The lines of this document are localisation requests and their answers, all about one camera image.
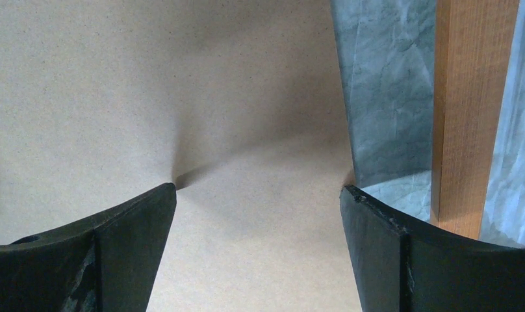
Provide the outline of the brown backing board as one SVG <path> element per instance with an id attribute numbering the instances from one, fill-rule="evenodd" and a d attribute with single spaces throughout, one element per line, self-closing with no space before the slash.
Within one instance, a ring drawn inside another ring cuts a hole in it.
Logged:
<path id="1" fill-rule="evenodd" d="M 329 1 L 0 1 L 0 244 L 164 182 L 149 311 L 359 311 Z"/>

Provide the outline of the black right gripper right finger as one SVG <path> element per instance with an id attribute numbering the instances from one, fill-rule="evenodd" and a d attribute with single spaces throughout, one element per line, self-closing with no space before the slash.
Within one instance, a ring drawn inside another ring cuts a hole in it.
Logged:
<path id="1" fill-rule="evenodd" d="M 525 311 L 525 248 L 445 231 L 353 185 L 340 213 L 363 311 Z"/>

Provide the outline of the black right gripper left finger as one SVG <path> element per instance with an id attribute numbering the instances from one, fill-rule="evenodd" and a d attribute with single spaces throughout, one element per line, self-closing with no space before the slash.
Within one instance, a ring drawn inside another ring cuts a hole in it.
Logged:
<path id="1" fill-rule="evenodd" d="M 0 311 L 145 311 L 176 205 L 175 185 L 163 183 L 0 244 Z"/>

